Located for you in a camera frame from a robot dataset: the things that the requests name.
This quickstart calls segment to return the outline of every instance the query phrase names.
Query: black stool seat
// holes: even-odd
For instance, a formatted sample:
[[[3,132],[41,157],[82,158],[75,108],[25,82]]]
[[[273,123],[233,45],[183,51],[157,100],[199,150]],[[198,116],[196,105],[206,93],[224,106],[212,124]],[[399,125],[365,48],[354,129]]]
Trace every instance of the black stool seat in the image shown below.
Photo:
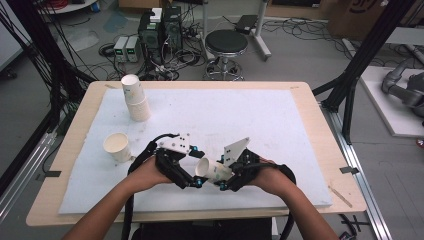
[[[247,48],[246,38],[233,30],[216,30],[209,33],[205,45],[214,55],[240,55]]]

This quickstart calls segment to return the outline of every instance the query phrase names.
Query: wooden table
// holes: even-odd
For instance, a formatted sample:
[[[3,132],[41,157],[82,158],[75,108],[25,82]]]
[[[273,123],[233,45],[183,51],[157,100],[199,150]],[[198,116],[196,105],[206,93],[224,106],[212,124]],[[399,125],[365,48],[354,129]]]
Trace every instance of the wooden table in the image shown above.
[[[319,208],[320,213],[363,212],[365,200],[351,174],[342,174],[340,168],[346,161],[333,134],[322,115],[311,89],[303,82],[209,82],[175,81],[143,82],[146,89],[279,89],[290,90],[303,120],[316,159],[328,185],[333,205]],[[84,139],[96,116],[103,95],[108,88],[121,88],[118,82],[92,83],[63,140],[51,171],[61,171],[58,178],[46,178],[28,214],[29,226],[74,224],[82,214],[58,214],[68,184],[73,164],[84,144]],[[250,209],[190,212],[135,213],[133,221],[200,220],[286,215],[287,210]],[[120,214],[116,221],[122,221]]]

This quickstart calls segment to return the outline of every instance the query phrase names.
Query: tipped paper cup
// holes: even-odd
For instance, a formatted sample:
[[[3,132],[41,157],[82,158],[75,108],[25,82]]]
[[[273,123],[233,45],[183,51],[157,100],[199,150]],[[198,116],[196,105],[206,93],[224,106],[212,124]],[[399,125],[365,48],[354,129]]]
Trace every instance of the tipped paper cup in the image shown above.
[[[228,180],[232,177],[230,168],[219,162],[209,161],[207,158],[199,160],[195,172],[197,176],[209,178],[211,182]]]
[[[118,162],[126,162],[131,159],[128,137],[124,133],[109,135],[103,142],[103,148]]]
[[[137,75],[125,75],[121,79],[121,83],[122,89],[124,90],[125,102],[127,104],[137,104],[146,98],[140,79]]]
[[[149,103],[147,98],[144,101],[137,104],[127,103],[128,111],[130,112],[130,117],[136,122],[144,122],[151,116]]]

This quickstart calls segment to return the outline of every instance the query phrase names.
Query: person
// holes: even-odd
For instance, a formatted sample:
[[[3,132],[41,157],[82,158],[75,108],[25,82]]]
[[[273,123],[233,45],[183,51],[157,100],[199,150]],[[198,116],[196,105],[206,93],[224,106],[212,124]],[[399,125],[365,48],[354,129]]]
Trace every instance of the person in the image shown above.
[[[155,156],[150,157],[119,182],[62,239],[103,239],[130,196],[158,184],[171,183],[156,168],[155,161]],[[274,194],[286,203],[303,239],[339,239],[305,194],[278,169],[262,168],[250,185]]]

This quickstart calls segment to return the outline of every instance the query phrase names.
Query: forearm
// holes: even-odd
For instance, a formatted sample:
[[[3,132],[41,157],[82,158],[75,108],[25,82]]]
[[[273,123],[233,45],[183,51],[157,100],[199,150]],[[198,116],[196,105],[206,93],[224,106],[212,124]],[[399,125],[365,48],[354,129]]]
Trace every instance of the forearm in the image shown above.
[[[131,193],[123,183],[114,187],[98,202],[63,239],[103,239]]]
[[[279,196],[290,209],[303,239],[338,239],[321,214],[294,184],[286,189],[289,194]]]

